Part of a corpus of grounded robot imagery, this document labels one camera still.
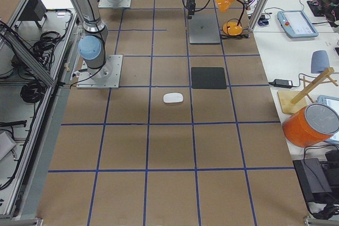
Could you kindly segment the white computer mouse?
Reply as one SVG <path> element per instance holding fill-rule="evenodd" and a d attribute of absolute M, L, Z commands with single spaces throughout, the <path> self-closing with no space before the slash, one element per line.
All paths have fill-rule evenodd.
<path fill-rule="evenodd" d="M 181 103 L 184 97 L 181 93 L 167 93 L 163 96 L 164 103 Z"/>

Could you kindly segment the silver laptop notebook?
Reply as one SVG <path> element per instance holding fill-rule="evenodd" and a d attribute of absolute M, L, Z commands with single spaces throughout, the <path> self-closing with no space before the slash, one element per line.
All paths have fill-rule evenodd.
<path fill-rule="evenodd" d="M 220 34 L 217 18 L 212 14 L 195 13 L 188 20 L 190 44 L 219 44 Z"/>

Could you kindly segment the black mousepad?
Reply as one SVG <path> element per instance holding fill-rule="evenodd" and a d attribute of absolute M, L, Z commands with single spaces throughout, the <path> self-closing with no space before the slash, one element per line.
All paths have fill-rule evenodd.
<path fill-rule="evenodd" d="M 227 89 L 223 67 L 192 67 L 193 89 Z"/>

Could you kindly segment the blue teach pendant tablet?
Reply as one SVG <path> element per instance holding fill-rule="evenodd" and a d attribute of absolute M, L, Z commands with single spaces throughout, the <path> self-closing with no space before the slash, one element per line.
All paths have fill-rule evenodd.
<path fill-rule="evenodd" d="M 318 32 L 302 10 L 278 11 L 277 19 L 290 38 L 315 38 Z"/>

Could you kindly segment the black power adapter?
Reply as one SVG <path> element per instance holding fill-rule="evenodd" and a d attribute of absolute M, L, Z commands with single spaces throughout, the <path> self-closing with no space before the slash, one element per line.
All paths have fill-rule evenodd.
<path fill-rule="evenodd" d="M 273 81 L 269 82 L 269 85 L 273 87 L 279 87 L 279 88 L 294 88 L 293 82 L 291 80 L 287 79 L 274 79 Z"/>

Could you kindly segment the wooden stand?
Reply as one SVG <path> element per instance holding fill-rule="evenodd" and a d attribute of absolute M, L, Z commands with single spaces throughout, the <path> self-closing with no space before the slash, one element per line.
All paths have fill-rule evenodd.
<path fill-rule="evenodd" d="M 301 91 L 278 91 L 278 99 L 282 113 L 294 114 L 298 112 L 300 109 L 307 106 L 306 97 L 313 103 L 314 101 L 309 96 L 309 93 L 320 84 L 332 83 L 335 86 L 338 86 L 337 80 L 334 80 L 331 77 L 331 74 L 333 73 L 334 68 L 328 67 L 313 80 L 302 78 L 301 80 L 304 88 Z"/>

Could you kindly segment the orange cylindrical container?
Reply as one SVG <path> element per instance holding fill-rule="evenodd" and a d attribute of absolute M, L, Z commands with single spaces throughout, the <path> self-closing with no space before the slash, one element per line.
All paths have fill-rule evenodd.
<path fill-rule="evenodd" d="M 333 134 L 323 131 L 324 117 L 329 111 L 338 119 L 336 112 L 323 104 L 310 104 L 284 121 L 282 127 L 285 137 L 298 147 L 307 147 L 325 141 Z"/>

